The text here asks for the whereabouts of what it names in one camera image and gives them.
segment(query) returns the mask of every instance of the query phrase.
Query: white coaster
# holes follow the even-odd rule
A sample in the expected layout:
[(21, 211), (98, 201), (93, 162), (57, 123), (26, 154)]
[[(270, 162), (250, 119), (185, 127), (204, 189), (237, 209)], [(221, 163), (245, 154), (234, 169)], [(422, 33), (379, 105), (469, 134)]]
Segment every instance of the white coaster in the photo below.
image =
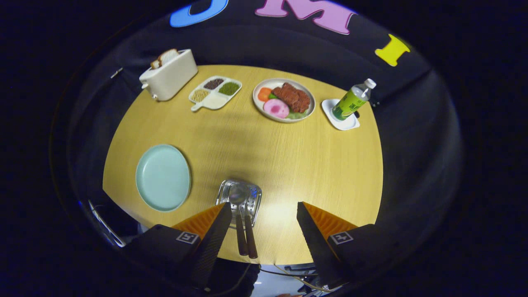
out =
[(360, 121), (356, 118), (354, 114), (346, 118), (346, 120), (338, 120), (332, 114), (332, 108), (339, 103), (340, 99), (328, 99), (321, 102), (321, 107), (323, 108), (326, 117), (330, 120), (330, 123), (339, 130), (345, 131), (354, 129), (360, 126)]

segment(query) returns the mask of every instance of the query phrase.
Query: wooden table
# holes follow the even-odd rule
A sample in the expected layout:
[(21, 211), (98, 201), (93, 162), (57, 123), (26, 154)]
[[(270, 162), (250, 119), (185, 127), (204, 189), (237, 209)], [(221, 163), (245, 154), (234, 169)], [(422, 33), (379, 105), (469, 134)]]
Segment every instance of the wooden table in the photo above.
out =
[[(143, 91), (121, 120), (105, 163), (103, 189), (141, 224), (172, 226), (212, 207), (220, 183), (243, 179), (262, 189), (254, 226), (259, 258), (238, 254), (236, 232), (229, 229), (219, 257), (261, 264), (311, 263), (312, 257), (296, 219), (297, 202), (306, 201), (351, 223), (374, 223), (383, 184), (380, 137), (372, 109), (359, 109), (361, 126), (335, 129), (320, 106), (346, 91), (283, 71), (247, 67), (199, 66), (198, 74), (170, 101), (155, 102)], [(189, 93), (213, 75), (242, 82), (242, 89), (219, 110), (191, 112)], [(297, 123), (270, 120), (254, 106), (252, 92), (264, 79), (298, 81), (314, 95), (314, 113)], [(171, 144), (186, 157), (192, 188), (172, 212), (158, 212), (141, 199), (136, 166), (145, 151)]]

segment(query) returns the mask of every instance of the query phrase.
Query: water bottle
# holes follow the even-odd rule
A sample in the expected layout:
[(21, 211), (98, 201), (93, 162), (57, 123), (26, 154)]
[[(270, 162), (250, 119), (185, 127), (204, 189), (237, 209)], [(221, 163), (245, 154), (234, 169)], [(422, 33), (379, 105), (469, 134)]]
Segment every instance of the water bottle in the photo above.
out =
[(345, 120), (358, 110), (365, 102), (370, 99), (370, 90), (376, 87), (376, 83), (367, 78), (364, 83), (354, 85), (341, 98), (339, 103), (332, 108), (332, 115), (338, 120)]

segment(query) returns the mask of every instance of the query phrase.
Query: metal tray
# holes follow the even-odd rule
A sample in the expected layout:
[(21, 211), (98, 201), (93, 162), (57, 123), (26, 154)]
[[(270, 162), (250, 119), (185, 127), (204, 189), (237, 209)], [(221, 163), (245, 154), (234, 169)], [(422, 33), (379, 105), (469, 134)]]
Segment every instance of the metal tray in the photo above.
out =
[[(255, 221), (257, 220), (257, 214), (259, 212), (260, 207), (260, 200), (262, 198), (262, 190), (256, 185), (240, 180), (224, 180), (220, 184), (220, 189), (218, 190), (218, 196), (216, 198), (216, 204), (221, 204), (224, 202), (229, 202), (229, 189), (234, 184), (245, 184), (250, 191), (250, 196), (242, 203), (240, 204), (240, 211), (242, 213), (242, 225), (245, 226), (244, 222), (244, 216), (246, 215), (246, 205), (249, 216), (251, 217), (251, 225), (255, 226)], [(235, 205), (231, 205), (231, 212), (233, 213), (233, 217), (231, 218), (231, 225), (229, 228), (236, 229), (235, 227), (235, 212), (237, 210), (237, 207)]]

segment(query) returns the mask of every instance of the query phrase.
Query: sliced meat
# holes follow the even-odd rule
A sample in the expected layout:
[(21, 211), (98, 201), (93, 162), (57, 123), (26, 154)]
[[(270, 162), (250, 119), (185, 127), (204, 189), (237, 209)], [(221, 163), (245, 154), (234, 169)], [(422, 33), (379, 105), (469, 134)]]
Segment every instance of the sliced meat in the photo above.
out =
[(277, 87), (271, 92), (284, 101), (294, 113), (303, 113), (310, 105), (308, 95), (287, 82), (282, 85), (282, 88)]

